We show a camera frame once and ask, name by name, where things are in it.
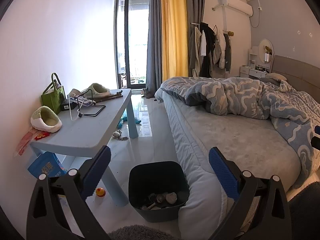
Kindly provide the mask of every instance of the sliding glass door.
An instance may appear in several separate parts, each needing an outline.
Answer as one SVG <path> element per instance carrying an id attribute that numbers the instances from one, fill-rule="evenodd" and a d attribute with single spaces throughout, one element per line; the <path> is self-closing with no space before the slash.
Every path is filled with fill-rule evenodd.
<path id="1" fill-rule="evenodd" d="M 116 60 L 120 88 L 145 88 L 149 0 L 116 0 Z"/>

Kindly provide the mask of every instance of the green felt tote bag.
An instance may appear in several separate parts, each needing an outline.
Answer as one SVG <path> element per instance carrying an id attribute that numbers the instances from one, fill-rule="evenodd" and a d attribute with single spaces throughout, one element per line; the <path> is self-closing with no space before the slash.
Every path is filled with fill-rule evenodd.
<path id="1" fill-rule="evenodd" d="M 58 114 L 61 111 L 61 103 L 66 100 L 66 95 L 56 73 L 52 73 L 51 81 L 51 84 L 41 95 L 42 105 L 48 106 L 52 111 Z"/>

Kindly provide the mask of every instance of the tabletop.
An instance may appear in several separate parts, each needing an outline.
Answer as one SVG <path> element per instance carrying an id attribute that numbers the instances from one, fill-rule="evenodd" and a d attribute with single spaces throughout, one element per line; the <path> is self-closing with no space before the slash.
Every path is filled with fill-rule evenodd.
<path id="1" fill-rule="evenodd" d="M 102 145 L 107 145 L 109 142 L 131 98 L 131 89 L 122 89 L 122 91 L 123 97 L 98 103 L 97 105 L 105 105 L 106 108 L 96 117 L 83 116 L 76 119 L 78 108 L 75 108 L 71 110 L 72 121 L 70 111 L 61 111 L 58 114 L 62 122 L 61 129 L 46 138 L 33 141 L 31 146 L 63 155 L 95 156 Z M 84 114 L 94 114 L 98 110 L 98 107 L 83 106 L 81 108 Z"/>

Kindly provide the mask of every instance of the green and white slipper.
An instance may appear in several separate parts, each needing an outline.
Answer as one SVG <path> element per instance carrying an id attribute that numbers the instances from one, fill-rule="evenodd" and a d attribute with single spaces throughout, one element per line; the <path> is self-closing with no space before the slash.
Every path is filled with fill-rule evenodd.
<path id="1" fill-rule="evenodd" d="M 88 87 L 88 89 L 92 90 L 93 98 L 103 98 L 111 95 L 109 88 L 105 88 L 98 83 L 93 83 L 90 87 Z M 85 93 L 84 96 L 86 98 L 91 98 L 91 91 Z"/>
<path id="2" fill-rule="evenodd" d="M 47 106 L 38 108 L 38 110 L 32 114 L 30 122 L 37 130 L 52 133 L 57 132 L 62 126 L 59 117 Z"/>

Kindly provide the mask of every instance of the mirror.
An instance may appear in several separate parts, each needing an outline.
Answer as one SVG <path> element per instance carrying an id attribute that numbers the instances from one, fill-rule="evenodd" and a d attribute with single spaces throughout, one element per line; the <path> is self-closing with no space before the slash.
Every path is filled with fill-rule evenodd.
<path id="1" fill-rule="evenodd" d="M 272 60 L 273 56 L 273 46 L 271 42 L 267 39 L 263 39 L 259 44 L 259 58 L 264 64 L 268 64 Z"/>

